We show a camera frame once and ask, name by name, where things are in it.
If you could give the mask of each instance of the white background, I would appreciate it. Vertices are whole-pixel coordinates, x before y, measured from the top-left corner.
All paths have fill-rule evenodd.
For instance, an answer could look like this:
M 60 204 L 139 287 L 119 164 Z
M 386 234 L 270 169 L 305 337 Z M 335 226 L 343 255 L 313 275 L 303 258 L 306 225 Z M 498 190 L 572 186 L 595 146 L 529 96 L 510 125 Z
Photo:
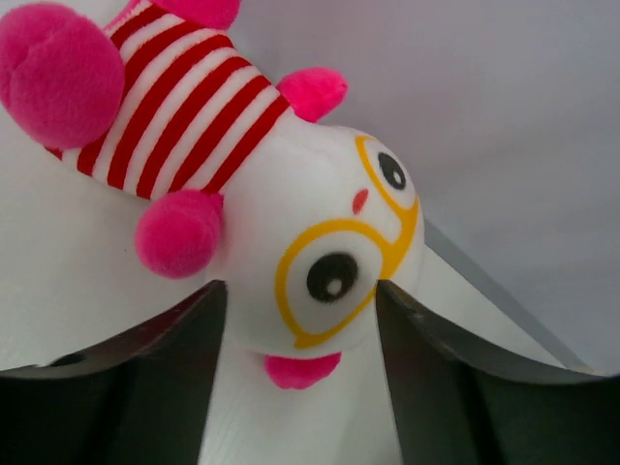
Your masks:
M 122 6 L 63 3 L 100 24 Z M 351 94 L 330 119 L 399 153 L 443 233 L 586 361 L 620 371 L 618 14 L 613 0 L 246 0 L 232 37 L 272 78 L 342 70 Z M 144 202 L 65 170 L 4 112 L 0 134 L 0 369 L 99 342 L 201 284 L 141 268 Z M 432 253 L 419 297 L 557 363 Z M 376 339 L 303 393 L 232 344 L 222 366 L 203 463 L 395 463 Z

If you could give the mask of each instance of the pink nose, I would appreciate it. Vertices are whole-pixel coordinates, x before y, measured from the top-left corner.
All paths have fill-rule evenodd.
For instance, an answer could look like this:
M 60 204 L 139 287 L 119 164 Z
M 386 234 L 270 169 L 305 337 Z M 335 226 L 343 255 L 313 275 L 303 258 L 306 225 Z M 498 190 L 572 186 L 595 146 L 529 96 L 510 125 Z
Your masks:
M 353 198 L 353 213 L 357 215 L 366 204 L 368 200 L 368 189 L 362 189 L 359 191 L 356 196 Z

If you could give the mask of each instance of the cartoon eye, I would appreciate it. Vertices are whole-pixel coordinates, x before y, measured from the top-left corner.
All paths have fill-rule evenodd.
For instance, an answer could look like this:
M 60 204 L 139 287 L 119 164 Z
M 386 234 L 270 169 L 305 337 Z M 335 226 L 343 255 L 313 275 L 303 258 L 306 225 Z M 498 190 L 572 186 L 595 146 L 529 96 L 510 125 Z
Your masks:
M 333 303 L 346 295 L 357 281 L 356 259 L 335 252 L 318 259 L 308 271 L 306 287 L 315 300 Z
M 416 188 L 398 158 L 378 140 L 371 138 L 358 139 L 357 150 L 384 198 L 399 208 L 412 208 L 416 202 Z
M 379 168 L 381 173 L 391 187 L 397 191 L 405 190 L 407 186 L 407 176 L 396 160 L 387 155 L 386 152 L 379 153 Z
M 326 231 L 309 242 L 304 235 L 302 239 L 279 264 L 278 305 L 295 335 L 327 334 L 360 306 L 365 308 L 381 275 L 383 253 L 356 231 Z

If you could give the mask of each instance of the gray wall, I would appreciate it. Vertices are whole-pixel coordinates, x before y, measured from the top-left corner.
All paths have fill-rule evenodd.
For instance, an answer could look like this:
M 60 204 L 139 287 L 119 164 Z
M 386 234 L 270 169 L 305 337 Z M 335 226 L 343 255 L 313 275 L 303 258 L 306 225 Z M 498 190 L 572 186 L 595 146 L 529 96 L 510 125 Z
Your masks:
M 342 70 L 331 119 L 390 145 L 428 219 L 617 372 L 619 24 L 617 0 L 246 0 L 233 35 L 274 78 Z

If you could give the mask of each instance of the black eye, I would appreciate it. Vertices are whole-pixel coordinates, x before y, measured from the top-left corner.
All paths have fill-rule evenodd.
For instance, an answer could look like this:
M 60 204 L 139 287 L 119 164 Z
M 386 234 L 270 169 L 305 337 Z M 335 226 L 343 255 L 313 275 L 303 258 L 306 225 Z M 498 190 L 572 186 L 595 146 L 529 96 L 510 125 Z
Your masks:
M 351 255 L 333 253 L 316 261 L 306 280 L 312 298 L 333 303 L 351 290 L 357 280 L 357 262 Z
M 384 174 L 384 178 L 391 187 L 397 191 L 405 189 L 407 178 L 405 177 L 405 172 L 400 168 L 396 160 L 386 153 L 381 152 L 379 154 L 379 166 L 381 167 L 381 172 Z

